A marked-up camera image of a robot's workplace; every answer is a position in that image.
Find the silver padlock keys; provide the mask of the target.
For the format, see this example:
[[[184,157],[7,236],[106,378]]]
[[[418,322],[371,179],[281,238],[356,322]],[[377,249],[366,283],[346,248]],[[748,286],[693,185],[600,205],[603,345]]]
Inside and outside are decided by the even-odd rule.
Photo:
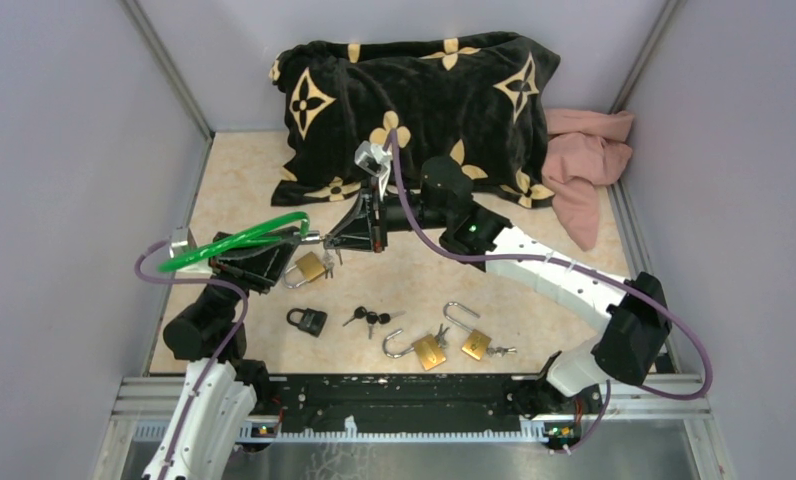
[[[333,278],[335,267],[337,265],[342,266],[344,264],[342,253],[339,249],[326,249],[321,260],[325,267],[324,277],[326,279]]]

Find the green cable lock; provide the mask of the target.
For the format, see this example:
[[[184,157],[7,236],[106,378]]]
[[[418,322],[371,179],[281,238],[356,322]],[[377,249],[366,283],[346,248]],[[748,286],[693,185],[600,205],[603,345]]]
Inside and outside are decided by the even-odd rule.
[[[159,264],[157,271],[175,272],[228,251],[274,247],[288,240],[301,240],[310,231],[310,216],[303,211],[293,211],[185,253],[175,254],[171,259]]]

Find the black u-lock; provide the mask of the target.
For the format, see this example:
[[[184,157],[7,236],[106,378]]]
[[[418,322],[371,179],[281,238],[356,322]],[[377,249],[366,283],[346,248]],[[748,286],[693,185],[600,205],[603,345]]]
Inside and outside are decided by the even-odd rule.
[[[328,314],[321,310],[292,308],[286,314],[286,322],[314,338],[318,338],[326,324]]]

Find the single black headed key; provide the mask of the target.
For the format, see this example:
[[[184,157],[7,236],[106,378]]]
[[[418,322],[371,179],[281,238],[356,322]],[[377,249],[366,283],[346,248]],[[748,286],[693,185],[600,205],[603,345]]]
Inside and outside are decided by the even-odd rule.
[[[358,306],[358,307],[356,307],[354,309],[351,317],[348,320],[346,320],[345,322],[342,323],[342,326],[345,327],[345,326],[349,325],[351,322],[353,322],[354,320],[365,318],[367,314],[368,314],[368,310],[364,306]]]

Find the black headed keys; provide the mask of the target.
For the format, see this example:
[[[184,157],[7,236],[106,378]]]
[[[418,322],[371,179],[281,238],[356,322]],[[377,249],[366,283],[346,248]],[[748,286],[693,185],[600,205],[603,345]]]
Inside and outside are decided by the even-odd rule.
[[[365,320],[368,325],[367,338],[368,339],[372,338],[374,327],[376,325],[388,324],[393,318],[397,318],[403,314],[405,314],[404,310],[392,313],[380,313],[380,314],[373,311],[368,311],[365,315]]]

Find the keys of padlock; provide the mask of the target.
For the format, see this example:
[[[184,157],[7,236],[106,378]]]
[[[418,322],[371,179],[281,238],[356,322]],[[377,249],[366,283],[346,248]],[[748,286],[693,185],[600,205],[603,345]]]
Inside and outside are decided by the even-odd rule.
[[[436,344],[442,349],[446,349],[448,346],[448,341],[446,339],[448,330],[449,327],[445,327],[443,324],[440,324],[437,333],[434,335]]]
[[[489,347],[486,349],[486,354],[493,357],[504,357],[510,354],[516,354],[518,350],[515,347]]]

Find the silver cable lock keys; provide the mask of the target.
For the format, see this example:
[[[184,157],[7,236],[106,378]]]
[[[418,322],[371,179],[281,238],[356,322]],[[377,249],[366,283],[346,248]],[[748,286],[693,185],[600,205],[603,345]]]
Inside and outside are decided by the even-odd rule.
[[[322,248],[323,248],[323,253],[324,253],[324,251],[326,249],[339,249],[340,250],[338,244],[335,242],[334,236],[331,235],[331,234],[326,234],[322,238]]]

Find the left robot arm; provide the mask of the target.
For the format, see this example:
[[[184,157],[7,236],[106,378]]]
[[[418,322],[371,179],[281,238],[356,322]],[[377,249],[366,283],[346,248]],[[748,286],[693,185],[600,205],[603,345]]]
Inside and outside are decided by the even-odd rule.
[[[235,367],[219,357],[242,328],[249,310],[248,289],[235,277],[185,278],[151,276],[142,271],[144,261],[170,245],[165,238],[151,244],[134,263],[141,280],[155,284],[204,284],[219,287],[242,302],[233,329],[213,353],[187,366],[186,376],[165,435],[144,468],[143,479],[219,479],[234,449],[239,429],[251,414],[266,411],[274,388],[257,376],[236,378]]]

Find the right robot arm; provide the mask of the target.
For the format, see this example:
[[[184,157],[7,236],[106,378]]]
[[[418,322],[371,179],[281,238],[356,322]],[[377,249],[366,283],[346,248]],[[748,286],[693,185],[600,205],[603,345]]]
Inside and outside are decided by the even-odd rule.
[[[436,253],[530,287],[585,320],[595,337],[556,354],[537,385],[550,412],[564,411],[586,387],[613,379],[641,387],[671,332],[662,283],[641,272],[629,279],[560,254],[506,217],[477,203],[457,164],[434,157],[421,189],[387,193],[380,175],[364,182],[352,209],[327,234],[333,250],[382,252],[388,235],[414,231]]]

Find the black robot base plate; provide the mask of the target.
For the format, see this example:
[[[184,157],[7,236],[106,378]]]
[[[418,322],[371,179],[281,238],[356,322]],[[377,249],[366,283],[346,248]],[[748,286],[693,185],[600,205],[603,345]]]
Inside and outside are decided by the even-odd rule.
[[[554,392],[536,375],[290,374],[272,376],[264,362],[243,360],[237,380],[254,388],[253,414],[270,422],[260,436],[333,434],[513,433],[527,421],[554,416],[545,434],[555,448],[581,437],[586,414],[603,408],[596,386],[573,397]]]

